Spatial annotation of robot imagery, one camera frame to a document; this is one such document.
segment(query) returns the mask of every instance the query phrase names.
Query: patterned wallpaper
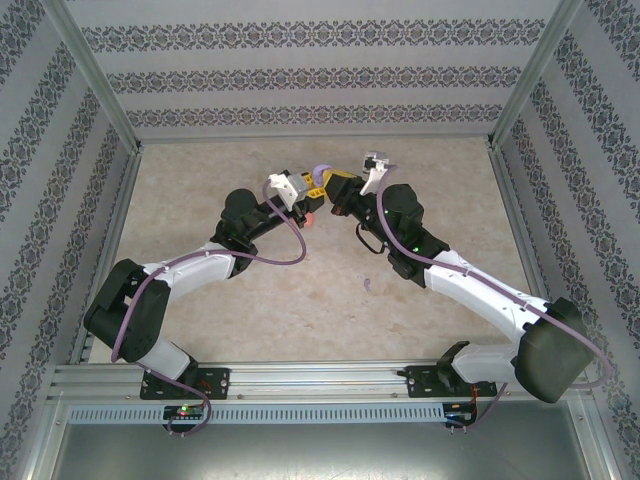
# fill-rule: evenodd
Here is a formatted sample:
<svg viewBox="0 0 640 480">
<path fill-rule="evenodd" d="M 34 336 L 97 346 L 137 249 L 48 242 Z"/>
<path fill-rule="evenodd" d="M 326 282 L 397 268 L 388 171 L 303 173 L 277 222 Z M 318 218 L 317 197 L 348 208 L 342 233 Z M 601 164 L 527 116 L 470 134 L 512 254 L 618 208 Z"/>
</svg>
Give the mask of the patterned wallpaper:
<svg viewBox="0 0 640 480">
<path fill-rule="evenodd" d="M 40 3 L 5 2 L 0 15 L 0 479 L 8 479 L 50 367 L 69 359 L 129 153 Z"/>
<path fill-rule="evenodd" d="M 639 26 L 633 2 L 585 2 L 502 145 L 551 298 L 615 367 L 595 393 L 623 478 L 640 477 Z"/>
<path fill-rule="evenodd" d="M 68 6 L 138 135 L 166 140 L 487 134 L 557 2 Z"/>
</svg>

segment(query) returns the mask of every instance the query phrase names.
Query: beige floor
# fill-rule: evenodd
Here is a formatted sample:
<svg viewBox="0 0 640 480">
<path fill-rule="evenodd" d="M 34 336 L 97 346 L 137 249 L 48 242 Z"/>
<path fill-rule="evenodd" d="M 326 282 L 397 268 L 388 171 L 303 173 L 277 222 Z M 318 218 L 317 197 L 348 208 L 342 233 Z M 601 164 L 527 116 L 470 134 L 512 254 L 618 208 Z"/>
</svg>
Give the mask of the beige floor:
<svg viewBox="0 0 640 480">
<path fill-rule="evenodd" d="M 259 191 L 270 173 L 318 163 L 359 172 L 366 150 L 388 152 L 425 207 L 424 226 L 468 260 L 512 286 L 526 282 L 484 142 L 479 139 L 318 140 L 157 145 L 145 148 L 118 251 L 145 263 L 202 245 L 226 195 Z M 458 340 L 505 337 L 456 302 L 400 279 L 369 253 L 353 218 L 325 206 L 304 229 L 309 254 L 293 267 L 254 263 L 229 281 L 172 304 L 164 335 L 200 361 L 437 358 Z M 291 259 L 299 246 L 281 227 L 260 254 Z M 370 279 L 370 292 L 364 280 Z M 92 362 L 108 361 L 96 342 Z"/>
</svg>

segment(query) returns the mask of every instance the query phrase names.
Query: aluminum frame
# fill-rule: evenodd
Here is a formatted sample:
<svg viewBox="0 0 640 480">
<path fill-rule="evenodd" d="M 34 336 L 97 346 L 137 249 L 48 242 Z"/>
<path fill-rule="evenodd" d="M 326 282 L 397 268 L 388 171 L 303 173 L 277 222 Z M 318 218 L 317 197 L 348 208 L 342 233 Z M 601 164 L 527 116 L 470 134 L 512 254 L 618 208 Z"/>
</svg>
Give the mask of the aluminum frame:
<svg viewBox="0 0 640 480">
<path fill-rule="evenodd" d="M 227 400 L 215 405 L 376 405 L 410 407 L 469 401 L 468 397 L 412 399 L 406 380 L 396 374 L 407 365 L 435 361 L 220 363 L 203 367 L 231 369 Z M 139 398 L 143 371 L 134 365 L 84 364 L 58 366 L 53 374 L 34 444 L 21 476 L 50 479 L 74 407 L 87 405 L 179 405 L 181 401 L 145 401 Z M 505 402 L 534 402 L 514 385 Z M 620 479 L 610 446 L 603 442 L 604 426 L 591 391 L 569 391 L 566 402 L 584 460 L 592 479 Z"/>
</svg>

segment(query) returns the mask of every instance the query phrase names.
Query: cable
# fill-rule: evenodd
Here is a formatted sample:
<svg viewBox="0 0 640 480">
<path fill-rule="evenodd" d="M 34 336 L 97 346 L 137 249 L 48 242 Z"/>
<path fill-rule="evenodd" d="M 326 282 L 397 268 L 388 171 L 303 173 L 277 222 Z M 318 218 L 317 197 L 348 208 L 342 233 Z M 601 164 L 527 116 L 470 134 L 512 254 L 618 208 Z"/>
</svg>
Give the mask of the cable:
<svg viewBox="0 0 640 480">
<path fill-rule="evenodd" d="M 307 255 L 307 244 L 304 241 L 304 237 L 298 230 L 298 227 L 291 220 L 289 220 L 286 217 L 286 215 L 280 211 L 278 207 L 275 206 L 275 204 L 271 201 L 271 199 L 269 199 L 267 195 L 268 187 L 269 187 L 269 180 L 267 180 L 262 186 L 262 195 L 264 197 L 264 201 L 267 203 L 267 205 L 269 205 L 269 207 L 271 207 L 271 209 L 280 218 L 282 218 L 284 223 L 286 223 L 289 226 L 289 228 L 291 228 L 293 233 L 295 233 L 296 237 L 298 237 L 298 240 L 300 241 L 300 246 L 302 247 L 302 252 L 300 253 L 300 256 L 294 260 L 271 260 L 269 258 L 263 258 L 256 255 L 251 255 L 250 253 L 245 253 L 245 252 L 236 252 L 233 250 L 226 250 L 226 249 L 214 249 L 214 250 L 199 250 L 197 252 L 191 252 L 181 257 L 175 258 L 170 262 L 167 262 L 162 267 L 151 272 L 147 276 L 147 278 L 144 279 L 144 281 L 140 284 L 140 287 L 138 287 L 138 290 L 136 291 L 135 295 L 131 299 L 129 308 L 127 308 L 127 312 L 125 313 L 124 319 L 122 320 L 122 325 L 120 326 L 120 330 L 118 331 L 118 336 L 116 337 L 116 340 L 113 344 L 113 350 L 111 351 L 112 362 L 115 363 L 118 360 L 118 358 L 120 358 L 119 357 L 120 347 L 122 346 L 122 342 L 124 341 L 124 336 L 127 331 L 127 327 L 129 326 L 129 322 L 131 321 L 131 316 L 133 315 L 133 311 L 135 309 L 135 306 L 138 304 L 140 297 L 142 296 L 145 289 L 147 288 L 147 285 L 149 285 L 154 278 L 156 278 L 161 273 L 167 271 L 169 268 L 175 267 L 176 265 L 184 262 L 185 260 L 190 260 L 192 258 L 197 258 L 197 257 L 206 257 L 209 255 L 233 255 L 236 257 L 249 258 L 251 260 L 267 263 L 269 265 L 295 265 L 304 260 L 304 257 Z"/>
<path fill-rule="evenodd" d="M 291 228 L 293 233 L 298 238 L 298 241 L 300 242 L 300 247 L 302 248 L 302 252 L 298 256 L 298 258 L 296 258 L 294 260 L 271 260 L 269 258 L 263 258 L 263 257 L 259 257 L 257 255 L 251 255 L 251 254 L 245 253 L 245 252 L 236 252 L 236 251 L 233 251 L 233 250 L 226 250 L 226 249 L 214 249 L 214 250 L 199 250 L 197 252 L 188 253 L 188 254 L 183 255 L 181 257 L 178 257 L 178 258 L 176 258 L 174 260 L 171 260 L 170 262 L 167 262 L 162 267 L 160 267 L 157 270 L 154 270 L 153 272 L 151 272 L 147 276 L 147 278 L 144 279 L 144 281 L 138 287 L 138 290 L 134 294 L 133 298 L 131 299 L 131 303 L 129 304 L 129 306 L 127 308 L 125 316 L 124 316 L 124 318 L 122 320 L 122 324 L 120 325 L 120 330 L 118 331 L 118 335 L 117 335 L 116 340 L 115 340 L 115 342 L 113 344 L 113 350 L 111 352 L 111 362 L 115 363 L 118 360 L 118 358 L 120 358 L 119 357 L 120 347 L 122 347 L 122 342 L 124 341 L 125 333 L 126 333 L 127 328 L 129 326 L 129 322 L 131 321 L 131 316 L 133 315 L 133 311 L 134 311 L 136 305 L 138 304 L 138 301 L 140 300 L 140 297 L 144 293 L 145 289 L 153 281 L 154 278 L 156 278 L 161 273 L 167 271 L 171 267 L 175 267 L 176 265 L 184 262 L 185 260 L 190 260 L 190 259 L 196 258 L 196 257 L 206 257 L 206 256 L 209 256 L 209 255 L 233 255 L 233 256 L 236 256 L 236 257 L 249 258 L 251 260 L 256 260 L 258 262 L 267 263 L 269 265 L 283 265 L 283 266 L 284 265 L 295 265 L 295 264 L 300 263 L 300 262 L 302 262 L 304 260 L 304 258 L 307 255 L 307 244 L 304 241 L 304 237 L 302 236 L 302 234 L 298 230 L 298 227 L 291 220 L 289 220 L 286 217 L 286 215 L 280 211 L 280 209 L 278 207 L 276 207 L 276 205 L 271 201 L 271 199 L 267 195 L 267 189 L 269 188 L 269 184 L 270 184 L 270 181 L 267 180 L 264 183 L 264 185 L 262 186 L 262 196 L 264 197 L 264 201 L 267 203 L 267 205 L 269 205 L 269 207 L 271 207 L 271 209 L 283 220 L 283 222 L 286 223 L 289 226 L 289 228 Z M 171 385 L 174 385 L 176 387 L 182 388 L 182 389 L 184 389 L 184 390 L 186 390 L 188 392 L 191 392 L 191 393 L 193 393 L 195 395 L 198 395 L 200 398 L 203 399 L 203 402 L 207 407 L 207 414 L 206 414 L 205 419 L 201 423 L 196 425 L 193 429 L 191 429 L 189 432 L 181 433 L 180 435 L 182 437 L 185 437 L 187 435 L 191 435 L 193 433 L 196 433 L 197 431 L 199 431 L 202 428 L 204 428 L 204 426 L 211 419 L 211 413 L 212 413 L 211 401 L 209 400 L 209 398 L 204 393 L 202 393 L 199 390 L 196 390 L 195 388 L 192 388 L 192 387 L 190 387 L 188 385 L 185 385 L 185 384 L 180 383 L 180 382 L 178 382 L 176 380 L 173 380 L 173 379 L 171 379 L 169 377 L 166 377 L 165 375 L 162 375 L 159 372 L 151 370 L 150 368 L 148 368 L 148 367 L 146 367 L 144 365 L 141 365 L 141 364 L 138 364 L 138 365 L 140 365 L 147 372 L 149 372 L 151 375 L 159 378 L 160 380 L 162 380 L 164 382 L 167 382 L 167 383 L 170 383 Z M 177 432 L 174 432 L 173 430 L 171 430 L 171 423 L 172 422 L 173 422 L 173 418 L 169 421 L 169 423 L 167 425 L 167 430 L 169 430 L 169 434 L 170 435 L 173 435 L 174 433 L 177 434 Z"/>
<path fill-rule="evenodd" d="M 376 195 L 376 207 L 377 207 L 377 210 L 378 210 L 378 216 L 380 217 L 380 223 L 382 224 L 382 228 L 384 229 L 385 233 L 389 237 L 389 240 L 391 241 L 391 243 L 401 253 L 403 253 L 404 255 L 406 255 L 409 258 L 417 260 L 418 262 L 422 262 L 422 263 L 425 263 L 427 265 L 435 265 L 437 267 L 446 268 L 446 269 L 453 270 L 453 271 L 458 272 L 458 273 L 462 273 L 462 274 L 468 275 L 468 276 L 470 276 L 472 278 L 475 278 L 480 283 L 488 286 L 489 288 L 492 288 L 493 290 L 495 290 L 496 292 L 500 293 L 501 295 L 503 295 L 504 297 L 508 298 L 509 300 L 513 301 L 517 305 L 520 305 L 522 308 L 524 308 L 526 310 L 529 310 L 531 313 L 534 313 L 538 317 L 543 318 L 547 322 L 549 322 L 552 325 L 558 327 L 563 332 L 571 335 L 573 338 L 575 338 L 580 343 L 585 345 L 589 350 L 591 350 L 598 357 L 598 359 L 602 362 L 602 365 L 604 367 L 604 374 L 599 379 L 597 379 L 597 380 L 595 380 L 593 382 L 589 382 L 589 383 L 574 384 L 574 385 L 571 386 L 571 388 L 574 388 L 574 389 L 577 389 L 577 390 L 587 390 L 587 389 L 591 389 L 591 388 L 595 388 L 595 387 L 599 387 L 601 385 L 604 385 L 607 382 L 607 380 L 609 380 L 611 375 L 613 374 L 613 367 L 611 366 L 611 363 L 609 363 L 609 360 L 607 359 L 606 355 L 602 352 L 602 350 L 600 350 L 591 340 L 589 340 L 585 336 L 581 335 L 580 333 L 576 332 L 574 329 L 572 329 L 570 327 L 567 327 L 562 322 L 559 322 L 557 319 L 553 318 L 548 313 L 543 312 L 542 310 L 539 310 L 539 309 L 529 305 L 523 299 L 519 298 L 518 296 L 516 296 L 513 293 L 509 292 L 508 290 L 502 288 L 500 285 L 497 285 L 497 284 L 493 283 L 488 278 L 485 278 L 484 276 L 474 272 L 473 270 L 468 270 L 468 269 L 459 267 L 457 265 L 451 265 L 449 263 L 441 262 L 441 261 L 438 261 L 438 260 L 433 260 L 431 258 L 424 257 L 422 255 L 417 255 L 417 254 L 409 251 L 408 249 L 406 249 L 398 241 L 396 236 L 391 231 L 391 228 L 389 227 L 389 223 L 387 222 L 386 215 L 384 214 L 384 206 L 382 204 L 382 196 L 384 194 L 385 189 L 387 188 L 387 183 L 389 181 L 389 174 L 391 172 L 393 172 L 397 168 L 398 168 L 397 165 L 389 165 L 389 167 L 387 168 L 387 171 L 384 173 L 384 175 L 382 176 L 382 179 L 380 180 L 380 185 L 378 186 L 378 194 Z"/>
<path fill-rule="evenodd" d="M 453 434 L 453 432 L 463 432 L 466 434 L 466 432 L 468 430 L 471 430 L 471 426 L 467 427 L 464 424 L 458 422 L 457 420 L 452 420 L 450 418 L 447 419 L 446 423 L 453 423 L 454 425 L 460 427 L 460 430 L 453 430 L 451 434 Z M 477 435 L 479 437 L 482 437 L 484 439 L 484 443 L 482 444 L 483 446 L 489 448 L 489 450 L 491 450 L 496 457 L 498 457 L 500 460 L 502 460 L 506 465 L 510 466 L 513 470 L 515 470 L 518 475 L 520 475 L 522 478 L 524 478 L 525 480 L 529 480 L 529 477 L 527 475 L 525 475 L 518 467 L 516 467 L 513 463 L 511 463 L 509 461 L 509 459 L 507 459 L 504 455 L 502 455 L 502 453 L 500 453 L 500 451 L 498 451 L 497 449 L 493 448 L 491 445 L 493 445 L 495 442 L 492 439 L 489 439 L 487 437 L 485 437 L 484 435 L 482 435 L 480 432 L 478 432 L 477 430 L 475 431 L 474 435 Z"/>
</svg>

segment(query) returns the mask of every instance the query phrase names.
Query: purple cable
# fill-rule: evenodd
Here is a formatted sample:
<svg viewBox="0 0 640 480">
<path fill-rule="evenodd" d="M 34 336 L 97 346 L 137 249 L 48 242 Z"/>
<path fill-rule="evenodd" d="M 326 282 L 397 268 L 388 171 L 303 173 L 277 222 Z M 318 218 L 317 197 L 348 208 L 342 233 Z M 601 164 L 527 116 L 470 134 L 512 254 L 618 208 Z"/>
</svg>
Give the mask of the purple cable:
<svg viewBox="0 0 640 480">
<path fill-rule="evenodd" d="M 589 383 L 574 384 L 574 385 L 571 386 L 571 388 L 575 388 L 575 389 L 578 389 L 578 390 L 586 390 L 586 389 L 595 388 L 595 387 L 599 387 L 601 385 L 604 385 L 607 382 L 607 380 L 609 380 L 609 378 L 611 377 L 611 375 L 613 373 L 613 367 L 611 366 L 611 363 L 609 363 L 609 360 L 607 359 L 605 354 L 602 352 L 602 350 L 600 350 L 591 340 L 589 340 L 585 336 L 581 335 L 580 333 L 576 332 L 574 329 L 567 327 L 565 324 L 559 322 L 558 320 L 556 320 L 555 318 L 553 318 L 551 315 L 547 314 L 546 312 L 543 312 L 542 310 L 539 310 L 539 309 L 537 309 L 535 307 L 532 307 L 531 305 L 529 305 L 523 299 L 519 298 L 518 296 L 516 296 L 513 293 L 509 292 L 508 290 L 505 290 L 500 285 L 496 285 L 491 280 L 483 277 L 482 275 L 479 275 L 478 273 L 474 272 L 473 270 L 467 271 L 467 269 L 459 267 L 457 265 L 451 265 L 449 263 L 440 262 L 438 260 L 433 260 L 431 258 L 423 257 L 422 255 L 416 255 L 415 253 L 413 253 L 413 252 L 409 251 L 408 249 L 406 249 L 398 241 L 396 236 L 391 231 L 391 228 L 389 227 L 389 223 L 387 222 L 387 218 L 386 218 L 386 215 L 384 213 L 384 206 L 382 205 L 382 196 L 384 194 L 385 189 L 387 188 L 387 183 L 389 181 L 389 174 L 392 171 L 394 171 L 395 169 L 397 169 L 397 168 L 398 168 L 397 165 L 390 165 L 389 166 L 389 168 L 387 169 L 385 174 L 382 176 L 382 179 L 380 180 L 380 185 L 378 187 L 378 194 L 376 196 L 376 207 L 377 207 L 377 210 L 378 210 L 378 216 L 380 217 L 380 223 L 382 224 L 382 228 L 384 229 L 385 233 L 389 237 L 389 240 L 391 241 L 391 243 L 393 243 L 393 245 L 398 250 L 400 250 L 400 252 L 402 252 L 404 255 L 406 255 L 407 257 L 412 258 L 414 260 L 417 260 L 418 262 L 426 263 L 428 265 L 435 265 L 437 267 L 447 268 L 449 270 L 453 270 L 453 271 L 458 272 L 458 273 L 463 273 L 465 275 L 468 275 L 470 277 L 475 278 L 480 283 L 488 286 L 489 288 L 492 288 L 493 290 L 495 290 L 496 292 L 500 293 L 504 297 L 508 298 L 512 302 L 520 305 L 522 308 L 524 308 L 526 310 L 529 310 L 530 312 L 534 313 L 535 315 L 539 316 L 540 318 L 545 319 L 547 322 L 551 323 L 552 325 L 555 325 L 556 327 L 558 327 L 563 332 L 568 333 L 573 338 L 578 340 L 580 343 L 585 345 L 589 350 L 591 350 L 600 359 L 600 361 L 602 362 L 602 365 L 604 367 L 604 375 L 602 375 L 599 379 L 597 379 L 597 380 L 595 380 L 593 382 L 589 382 Z"/>
<path fill-rule="evenodd" d="M 147 278 L 145 278 L 144 281 L 140 284 L 140 286 L 138 287 L 138 290 L 136 291 L 135 295 L 131 299 L 131 303 L 129 304 L 129 307 L 127 308 L 127 312 L 125 313 L 124 319 L 122 320 L 122 325 L 120 326 L 120 330 L 118 331 L 118 336 L 116 337 L 116 340 L 115 340 L 115 342 L 113 344 L 113 350 L 111 352 L 111 361 L 112 362 L 115 363 L 119 358 L 120 347 L 122 347 L 122 342 L 124 341 L 125 333 L 126 333 L 127 328 L 129 326 L 129 322 L 131 321 L 131 316 L 133 315 L 133 311 L 134 311 L 138 301 L 140 300 L 140 297 L 142 296 L 142 293 L 145 291 L 147 286 L 153 281 L 154 278 L 156 278 L 162 272 L 167 271 L 171 267 L 174 267 L 174 266 L 178 265 L 179 263 L 182 263 L 185 260 L 189 260 L 191 258 L 206 257 L 206 256 L 209 256 L 209 255 L 233 255 L 233 256 L 236 256 L 236 257 L 249 258 L 251 260 L 256 260 L 258 262 L 267 263 L 269 265 L 283 265 L 283 266 L 295 265 L 295 264 L 300 263 L 300 262 L 302 262 L 304 260 L 304 258 L 307 255 L 307 244 L 304 241 L 304 237 L 302 236 L 302 234 L 298 230 L 298 227 L 291 220 L 289 220 L 286 217 L 286 215 L 284 213 L 282 213 L 280 211 L 280 209 L 278 209 L 278 207 L 276 207 L 275 204 L 269 199 L 269 196 L 267 195 L 267 189 L 269 188 L 269 184 L 270 184 L 270 181 L 267 180 L 264 183 L 264 185 L 262 186 L 262 196 L 264 197 L 264 201 L 283 220 L 283 222 L 286 223 L 289 226 L 289 228 L 291 228 L 293 233 L 295 233 L 296 237 L 300 241 L 300 246 L 302 247 L 302 252 L 300 253 L 300 256 L 298 256 L 298 258 L 296 258 L 294 260 L 271 260 L 269 258 L 263 258 L 263 257 L 259 257 L 257 255 L 251 255 L 249 253 L 244 253 L 244 252 L 236 252 L 236 251 L 233 251 L 233 250 L 225 250 L 225 249 L 215 249 L 215 250 L 200 250 L 200 251 L 197 251 L 197 252 L 188 253 L 188 254 L 183 255 L 181 257 L 178 257 L 178 258 L 176 258 L 174 260 L 171 260 L 166 265 L 164 265 L 164 266 L 158 268 L 157 270 L 151 272 L 147 276 Z M 177 386 L 179 388 L 182 388 L 184 390 L 187 390 L 188 392 L 194 393 L 194 394 L 198 395 L 199 397 L 201 397 L 204 400 L 204 403 L 207 406 L 207 415 L 206 415 L 205 420 L 202 423 L 198 424 L 196 427 L 194 427 L 189 432 L 183 433 L 182 436 L 191 435 L 192 433 L 195 433 L 195 432 L 201 430 L 202 428 L 204 428 L 204 426 L 207 424 L 207 422 L 211 418 L 211 412 L 212 412 L 211 402 L 209 401 L 209 399 L 207 398 L 207 396 L 204 393 L 196 390 L 195 388 L 191 388 L 188 385 L 185 385 L 183 383 L 177 382 L 176 380 L 172 380 L 172 379 L 162 375 L 159 372 L 155 372 L 153 370 L 150 370 L 148 367 L 146 367 L 144 365 L 141 365 L 141 366 L 145 370 L 149 371 L 149 373 L 151 373 L 155 377 L 159 378 L 160 380 L 168 382 L 168 383 L 170 383 L 172 385 L 175 385 L 175 386 Z M 175 432 L 173 432 L 171 430 L 171 422 L 172 421 L 173 421 L 173 419 L 169 422 L 169 424 L 167 426 L 167 429 L 169 430 L 170 434 L 175 433 Z"/>
</svg>

